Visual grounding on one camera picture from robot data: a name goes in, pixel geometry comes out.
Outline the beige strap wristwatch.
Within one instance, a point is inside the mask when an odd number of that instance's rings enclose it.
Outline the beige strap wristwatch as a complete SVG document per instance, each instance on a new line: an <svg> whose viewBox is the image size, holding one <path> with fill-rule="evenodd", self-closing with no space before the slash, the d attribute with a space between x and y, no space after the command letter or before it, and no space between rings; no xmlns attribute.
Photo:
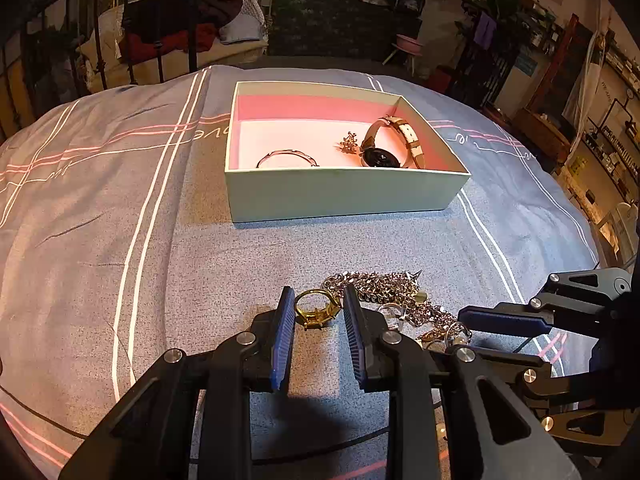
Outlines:
<svg viewBox="0 0 640 480"><path fill-rule="evenodd" d="M404 119L378 118L370 125L359 148L362 166L390 169L425 169L424 151L418 135Z"/></svg>

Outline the gold flower brooch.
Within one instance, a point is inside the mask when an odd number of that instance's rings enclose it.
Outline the gold flower brooch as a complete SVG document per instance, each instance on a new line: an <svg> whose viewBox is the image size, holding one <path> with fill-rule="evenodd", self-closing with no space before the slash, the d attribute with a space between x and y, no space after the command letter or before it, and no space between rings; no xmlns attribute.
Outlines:
<svg viewBox="0 0 640 480"><path fill-rule="evenodd" d="M345 154L358 155L360 152L359 143L357 142L357 135L354 132L349 131L349 133L344 136L344 138L337 143L337 148Z"/></svg>

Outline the thin rose gold bangle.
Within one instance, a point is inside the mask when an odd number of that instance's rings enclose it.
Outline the thin rose gold bangle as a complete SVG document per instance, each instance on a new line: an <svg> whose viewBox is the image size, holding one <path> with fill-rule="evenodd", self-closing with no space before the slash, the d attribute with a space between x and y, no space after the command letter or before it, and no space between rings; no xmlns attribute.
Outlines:
<svg viewBox="0 0 640 480"><path fill-rule="evenodd" d="M268 152L258 159L255 168L276 168L276 167L310 167L318 168L318 162L310 155L299 151L285 148Z"/></svg>

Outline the wooden side table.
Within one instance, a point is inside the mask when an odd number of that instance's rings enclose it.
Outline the wooden side table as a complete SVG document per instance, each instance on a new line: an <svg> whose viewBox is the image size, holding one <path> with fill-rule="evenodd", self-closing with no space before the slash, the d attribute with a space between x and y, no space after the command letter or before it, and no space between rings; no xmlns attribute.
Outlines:
<svg viewBox="0 0 640 480"><path fill-rule="evenodd" d="M564 164L570 154L570 142L564 134L547 119L533 113L528 108L521 108L513 119L518 132L523 133L536 149L556 164Z"/></svg>

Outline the grey plaid bed sheet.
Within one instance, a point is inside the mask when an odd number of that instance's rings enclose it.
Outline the grey plaid bed sheet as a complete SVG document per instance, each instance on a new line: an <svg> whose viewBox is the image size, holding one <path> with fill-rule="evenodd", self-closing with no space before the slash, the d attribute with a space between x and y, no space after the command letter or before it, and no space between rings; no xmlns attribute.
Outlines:
<svg viewBox="0 0 640 480"><path fill-rule="evenodd" d="M235 224L224 159L243 80L399 94L470 180L443 211ZM337 273L419 274L436 306L529 300L599 259L533 154L472 108L346 70L216 66L50 110L1 149L1 411L46 478L167 349L207 351Z"/></svg>

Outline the red bucket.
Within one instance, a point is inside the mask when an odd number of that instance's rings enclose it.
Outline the red bucket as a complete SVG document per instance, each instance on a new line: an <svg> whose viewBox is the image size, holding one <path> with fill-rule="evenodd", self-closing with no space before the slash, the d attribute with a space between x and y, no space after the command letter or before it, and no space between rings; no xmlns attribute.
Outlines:
<svg viewBox="0 0 640 480"><path fill-rule="evenodd" d="M456 76L456 70L447 65L437 65L427 78L427 88L441 94L446 94Z"/></svg>

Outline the mint box with pink lining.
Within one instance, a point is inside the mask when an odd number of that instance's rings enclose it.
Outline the mint box with pink lining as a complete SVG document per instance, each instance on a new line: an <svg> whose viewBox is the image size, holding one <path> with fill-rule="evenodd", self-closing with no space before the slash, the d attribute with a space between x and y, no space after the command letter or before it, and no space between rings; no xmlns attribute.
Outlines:
<svg viewBox="0 0 640 480"><path fill-rule="evenodd" d="M378 118L404 118L421 142L425 169L374 168L337 148L357 142ZM256 169L275 150L299 150L319 164ZM234 90L224 163L236 223L443 210L470 170L403 96L318 82L241 81Z"/></svg>

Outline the black clothes rack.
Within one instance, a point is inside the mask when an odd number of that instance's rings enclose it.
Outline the black clothes rack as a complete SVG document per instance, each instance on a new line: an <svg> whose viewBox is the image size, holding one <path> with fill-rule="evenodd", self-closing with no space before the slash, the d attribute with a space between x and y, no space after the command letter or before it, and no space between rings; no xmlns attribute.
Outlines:
<svg viewBox="0 0 640 480"><path fill-rule="evenodd" d="M529 29L512 14L496 21L482 11L468 32L448 96L479 110L494 102L512 70Z"/></svg>

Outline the pink basin on stool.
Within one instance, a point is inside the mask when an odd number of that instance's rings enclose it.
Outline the pink basin on stool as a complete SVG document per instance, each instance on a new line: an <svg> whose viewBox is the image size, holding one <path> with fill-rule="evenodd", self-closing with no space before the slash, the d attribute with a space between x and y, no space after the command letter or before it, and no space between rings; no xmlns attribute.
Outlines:
<svg viewBox="0 0 640 480"><path fill-rule="evenodd" d="M398 34L396 36L396 42L393 44L393 50L390 55L382 62L383 65L387 65L390 60L403 53L407 55L406 66L411 75L416 73L416 60L422 56L423 44L414 38L410 38L405 35Z"/></svg>

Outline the green floral covered cabinet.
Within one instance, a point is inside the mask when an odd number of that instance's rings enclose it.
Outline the green floral covered cabinet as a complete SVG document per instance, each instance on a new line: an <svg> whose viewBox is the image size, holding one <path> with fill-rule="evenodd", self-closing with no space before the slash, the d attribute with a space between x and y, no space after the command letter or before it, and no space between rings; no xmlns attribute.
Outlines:
<svg viewBox="0 0 640 480"><path fill-rule="evenodd" d="M398 35L416 38L419 14L361 0L258 0L271 56L328 56L381 62Z"/></svg>

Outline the white wicker swing seat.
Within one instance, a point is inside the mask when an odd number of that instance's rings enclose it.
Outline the white wicker swing seat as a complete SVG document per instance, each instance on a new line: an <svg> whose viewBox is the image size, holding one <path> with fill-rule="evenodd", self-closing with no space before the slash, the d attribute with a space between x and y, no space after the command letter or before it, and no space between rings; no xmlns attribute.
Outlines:
<svg viewBox="0 0 640 480"><path fill-rule="evenodd" d="M266 50L257 0L134 0L99 15L77 52L92 93L125 84L159 84L198 68L255 61Z"/></svg>

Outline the light blue pillow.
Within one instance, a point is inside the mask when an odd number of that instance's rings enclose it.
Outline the light blue pillow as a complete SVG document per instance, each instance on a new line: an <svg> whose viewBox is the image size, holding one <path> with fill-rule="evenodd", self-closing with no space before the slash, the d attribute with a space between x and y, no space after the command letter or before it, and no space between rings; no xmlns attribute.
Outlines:
<svg viewBox="0 0 640 480"><path fill-rule="evenodd" d="M262 23L253 15L240 13L229 24L219 29L222 44L239 44L262 40Z"/></svg>

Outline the red and dark clothes pile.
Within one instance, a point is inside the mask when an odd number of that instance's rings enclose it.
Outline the red and dark clothes pile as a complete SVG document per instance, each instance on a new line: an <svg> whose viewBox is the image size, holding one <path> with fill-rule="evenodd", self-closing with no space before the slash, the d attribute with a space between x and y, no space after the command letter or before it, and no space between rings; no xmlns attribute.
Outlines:
<svg viewBox="0 0 640 480"><path fill-rule="evenodd" d="M209 50L219 29L241 11L243 0L139 0L122 14L118 46L123 63L138 64L172 51L189 52L194 25L195 51Z"/></svg>

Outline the black iron bed frame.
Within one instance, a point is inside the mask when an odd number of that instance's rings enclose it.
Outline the black iron bed frame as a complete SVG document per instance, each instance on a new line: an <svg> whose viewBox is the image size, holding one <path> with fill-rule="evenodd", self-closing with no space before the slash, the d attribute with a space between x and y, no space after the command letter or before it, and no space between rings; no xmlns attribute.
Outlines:
<svg viewBox="0 0 640 480"><path fill-rule="evenodd" d="M186 54L186 68L198 67L198 42L213 32L205 0L1 0L1 70L21 62L27 88L47 78L58 63L70 66L74 84L98 77L110 83L110 65L134 68L151 62L161 81L169 78L163 58Z"/></svg>

